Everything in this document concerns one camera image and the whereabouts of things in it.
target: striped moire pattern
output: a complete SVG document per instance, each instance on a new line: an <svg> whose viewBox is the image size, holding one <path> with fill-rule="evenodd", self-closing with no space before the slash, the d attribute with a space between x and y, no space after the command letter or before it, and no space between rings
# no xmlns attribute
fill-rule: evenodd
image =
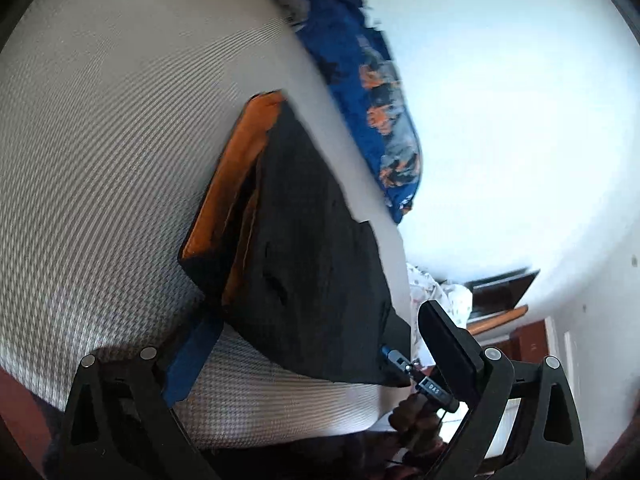
<svg viewBox="0 0 640 480"><path fill-rule="evenodd" d="M347 195L395 229L269 0L35 0L0 82L0 366L58 408L83 355L131 356L200 299L178 248L252 95L284 88L330 130ZM363 430L395 393L297 376L226 328L176 412L200 446L255 446Z"/></svg>

